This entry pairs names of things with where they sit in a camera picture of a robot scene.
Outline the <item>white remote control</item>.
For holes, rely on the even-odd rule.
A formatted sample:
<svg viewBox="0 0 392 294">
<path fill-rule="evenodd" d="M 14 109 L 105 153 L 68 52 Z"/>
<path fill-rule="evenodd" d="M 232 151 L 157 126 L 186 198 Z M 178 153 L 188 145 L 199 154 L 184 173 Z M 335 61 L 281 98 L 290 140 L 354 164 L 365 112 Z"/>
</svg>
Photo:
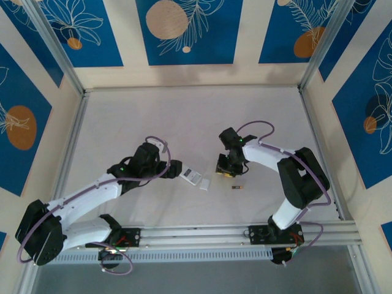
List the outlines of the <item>white remote control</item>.
<svg viewBox="0 0 392 294">
<path fill-rule="evenodd" d="M 184 167 L 179 176 L 193 186 L 202 180 L 202 175 L 189 167 Z"/>
</svg>

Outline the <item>aluminium table side rail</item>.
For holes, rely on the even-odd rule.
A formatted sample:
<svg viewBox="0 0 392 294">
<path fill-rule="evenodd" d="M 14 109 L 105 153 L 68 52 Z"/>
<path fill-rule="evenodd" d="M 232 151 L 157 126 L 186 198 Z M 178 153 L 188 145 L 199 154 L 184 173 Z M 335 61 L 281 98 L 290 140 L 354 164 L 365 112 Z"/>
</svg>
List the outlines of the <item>aluminium table side rail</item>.
<svg viewBox="0 0 392 294">
<path fill-rule="evenodd" d="M 322 166 L 325 169 L 325 173 L 331 184 L 331 190 L 333 191 L 334 194 L 334 202 L 337 211 L 339 213 L 339 217 L 343 221 L 352 221 L 353 217 L 350 214 L 349 208 L 346 204 L 344 195 L 342 193 L 341 185 L 339 184 L 337 176 L 334 175 L 333 170 L 331 168 L 326 140 L 322 133 L 322 128 L 317 119 L 314 108 L 311 104 L 311 100 L 308 97 L 308 95 L 305 93 L 305 91 L 299 90 L 299 94 L 301 97 L 301 101 L 303 103 L 304 111 L 309 121 L 309 125 L 312 129 L 312 133 L 314 136 L 315 143 L 317 145 L 318 153 L 320 154 Z"/>
<path fill-rule="evenodd" d="M 84 95 L 81 97 L 81 101 L 78 105 L 77 112 L 75 115 L 74 122 L 72 124 L 70 136 L 67 142 L 66 150 L 64 153 L 64 158 L 62 160 L 61 168 L 59 170 L 59 175 L 57 178 L 57 182 L 55 184 L 55 188 L 53 191 L 53 196 L 51 197 L 52 200 L 57 200 L 61 198 L 64 194 L 67 180 L 70 173 L 70 168 L 72 165 L 72 161 L 75 154 L 75 149 L 77 146 L 80 130 L 83 124 L 83 120 L 85 117 L 86 109 L 88 106 L 88 99 L 90 93 L 85 92 Z"/>
</svg>

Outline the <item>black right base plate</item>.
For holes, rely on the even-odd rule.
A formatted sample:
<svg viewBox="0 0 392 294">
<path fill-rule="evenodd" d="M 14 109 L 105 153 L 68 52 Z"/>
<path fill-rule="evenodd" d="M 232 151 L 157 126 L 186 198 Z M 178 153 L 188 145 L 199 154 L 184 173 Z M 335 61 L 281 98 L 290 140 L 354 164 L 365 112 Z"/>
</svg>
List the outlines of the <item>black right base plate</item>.
<svg viewBox="0 0 392 294">
<path fill-rule="evenodd" d="M 251 225 L 248 227 L 249 239 L 252 245 L 302 245 L 304 237 L 302 227 L 293 224 L 285 230 L 279 230 L 269 225 Z"/>
</svg>

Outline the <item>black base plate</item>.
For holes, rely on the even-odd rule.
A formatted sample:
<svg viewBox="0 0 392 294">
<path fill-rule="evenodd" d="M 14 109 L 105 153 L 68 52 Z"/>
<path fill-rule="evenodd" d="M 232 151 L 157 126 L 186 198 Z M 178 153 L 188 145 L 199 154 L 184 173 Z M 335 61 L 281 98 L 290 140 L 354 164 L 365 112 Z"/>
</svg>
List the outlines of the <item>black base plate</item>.
<svg viewBox="0 0 392 294">
<path fill-rule="evenodd" d="M 111 233 L 109 245 L 118 248 L 139 247 L 140 228 L 120 228 Z"/>
<path fill-rule="evenodd" d="M 293 224 L 285 230 L 279 230 L 269 225 L 251 225 L 248 227 L 249 239 L 252 245 L 302 245 L 304 237 L 302 227 Z"/>
</svg>

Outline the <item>aluminium mounting rail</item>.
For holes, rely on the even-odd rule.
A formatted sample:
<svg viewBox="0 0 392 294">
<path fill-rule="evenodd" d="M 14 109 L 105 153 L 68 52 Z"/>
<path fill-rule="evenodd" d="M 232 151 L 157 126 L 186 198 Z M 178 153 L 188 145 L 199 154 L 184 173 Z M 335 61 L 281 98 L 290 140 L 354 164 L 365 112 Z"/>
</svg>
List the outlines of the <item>aluminium mounting rail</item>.
<svg viewBox="0 0 392 294">
<path fill-rule="evenodd" d="M 167 249 L 218 249 L 235 247 L 291 247 L 291 246 L 348 246 L 361 245 L 362 239 L 354 221 L 329 221 L 323 224 L 300 222 L 302 245 L 252 245 L 248 227 L 251 225 L 206 225 L 185 227 L 145 227 L 141 228 L 139 247 L 127 249 L 167 250 Z"/>
</svg>

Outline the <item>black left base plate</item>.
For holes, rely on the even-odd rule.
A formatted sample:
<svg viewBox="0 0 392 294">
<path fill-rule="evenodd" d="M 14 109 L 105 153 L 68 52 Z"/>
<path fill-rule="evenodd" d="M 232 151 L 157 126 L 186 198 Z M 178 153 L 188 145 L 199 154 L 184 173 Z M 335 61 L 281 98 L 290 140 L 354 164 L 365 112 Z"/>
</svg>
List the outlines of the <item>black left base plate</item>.
<svg viewBox="0 0 392 294">
<path fill-rule="evenodd" d="M 120 228 L 111 233 L 109 245 L 118 248 L 139 247 L 140 228 Z"/>
</svg>

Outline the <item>aluminium table back rail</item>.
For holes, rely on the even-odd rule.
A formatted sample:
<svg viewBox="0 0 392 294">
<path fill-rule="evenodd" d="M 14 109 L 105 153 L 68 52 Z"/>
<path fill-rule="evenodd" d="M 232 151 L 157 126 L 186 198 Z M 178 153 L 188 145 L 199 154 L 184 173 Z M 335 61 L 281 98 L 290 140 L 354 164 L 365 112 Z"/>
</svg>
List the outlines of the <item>aluminium table back rail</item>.
<svg viewBox="0 0 392 294">
<path fill-rule="evenodd" d="M 118 87 L 98 87 L 98 88 L 86 88 L 85 93 L 92 92 L 124 92 L 133 91 L 137 89 L 207 89 L 207 88 L 295 88 L 298 89 L 296 84 L 234 84 L 234 85 L 181 85 L 181 86 L 118 86 Z"/>
</svg>

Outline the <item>aluminium frame leg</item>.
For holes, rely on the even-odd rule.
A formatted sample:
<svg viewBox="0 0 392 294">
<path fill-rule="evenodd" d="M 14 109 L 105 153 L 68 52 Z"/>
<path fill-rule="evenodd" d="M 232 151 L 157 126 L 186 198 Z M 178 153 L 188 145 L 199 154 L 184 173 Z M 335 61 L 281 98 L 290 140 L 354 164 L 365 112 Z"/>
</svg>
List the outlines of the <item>aluminium frame leg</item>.
<svg viewBox="0 0 392 294">
<path fill-rule="evenodd" d="M 379 286 L 373 275 L 371 265 L 363 246 L 348 245 L 347 249 L 349 251 L 362 294 L 380 294 Z"/>
<path fill-rule="evenodd" d="M 12 294 L 31 294 L 39 267 L 35 263 L 22 265 Z"/>
</svg>

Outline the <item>aluminium frame post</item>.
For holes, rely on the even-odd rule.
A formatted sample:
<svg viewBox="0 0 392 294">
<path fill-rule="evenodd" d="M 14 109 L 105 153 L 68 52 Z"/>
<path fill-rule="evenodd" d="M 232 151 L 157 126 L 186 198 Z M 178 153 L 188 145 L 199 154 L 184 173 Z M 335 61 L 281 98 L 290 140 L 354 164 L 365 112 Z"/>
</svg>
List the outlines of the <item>aluminium frame post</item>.
<svg viewBox="0 0 392 294">
<path fill-rule="evenodd" d="M 68 55 L 66 54 L 64 48 L 58 40 L 53 28 L 49 24 L 44 13 L 42 12 L 42 9 L 39 7 L 39 4 L 36 0 L 21 1 L 23 3 L 23 7 L 26 13 L 28 14 L 35 28 L 37 29 L 37 32 L 45 42 L 47 48 L 58 63 L 61 70 L 69 79 L 70 84 L 81 97 L 84 97 L 85 89 L 79 77 L 77 76 L 70 59 L 68 58 Z"/>
<path fill-rule="evenodd" d="M 333 0 L 323 9 L 331 15 L 325 26 L 325 34 L 316 46 L 309 65 L 298 85 L 302 93 L 318 73 L 323 82 L 327 80 L 338 60 L 353 39 L 376 0 Z"/>
</svg>

